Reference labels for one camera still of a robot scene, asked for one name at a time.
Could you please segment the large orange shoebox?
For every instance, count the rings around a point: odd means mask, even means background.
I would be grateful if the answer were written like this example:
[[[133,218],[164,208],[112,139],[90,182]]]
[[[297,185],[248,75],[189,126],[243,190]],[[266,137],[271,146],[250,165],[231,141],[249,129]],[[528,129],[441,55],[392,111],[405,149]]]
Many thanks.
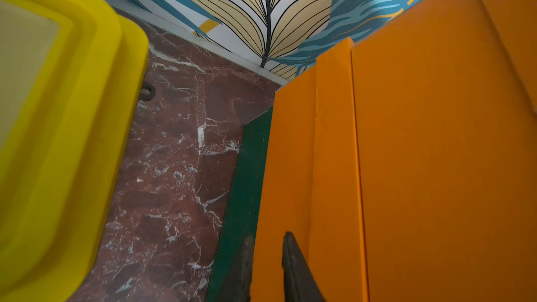
[[[367,301],[351,50],[345,39],[275,94],[253,260],[253,301],[282,301],[293,233],[327,301]]]

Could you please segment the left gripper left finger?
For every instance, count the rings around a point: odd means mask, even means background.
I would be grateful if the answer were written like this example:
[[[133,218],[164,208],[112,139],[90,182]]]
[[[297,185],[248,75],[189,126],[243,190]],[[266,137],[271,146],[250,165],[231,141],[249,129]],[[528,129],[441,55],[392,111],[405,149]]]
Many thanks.
[[[253,236],[246,235],[217,293],[216,301],[251,301],[250,287],[253,279],[254,248]]]

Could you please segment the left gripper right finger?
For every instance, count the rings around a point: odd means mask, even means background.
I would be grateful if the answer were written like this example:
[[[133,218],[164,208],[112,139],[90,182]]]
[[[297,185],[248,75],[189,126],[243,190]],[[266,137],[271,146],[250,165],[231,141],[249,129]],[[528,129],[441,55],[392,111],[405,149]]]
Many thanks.
[[[325,302],[292,232],[286,232],[283,238],[282,268],[286,302]]]

